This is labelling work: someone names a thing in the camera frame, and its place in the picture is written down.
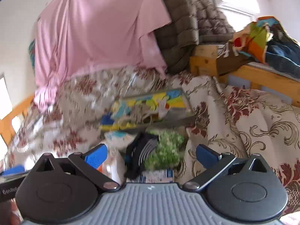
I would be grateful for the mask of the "person's left hand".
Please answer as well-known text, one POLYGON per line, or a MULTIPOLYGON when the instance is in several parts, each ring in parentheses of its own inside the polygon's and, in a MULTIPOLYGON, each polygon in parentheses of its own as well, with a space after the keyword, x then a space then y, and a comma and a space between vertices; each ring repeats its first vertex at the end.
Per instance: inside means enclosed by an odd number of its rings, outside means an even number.
POLYGON ((0 223, 1 225, 20 225, 23 218, 16 205, 15 199, 1 202, 0 223))

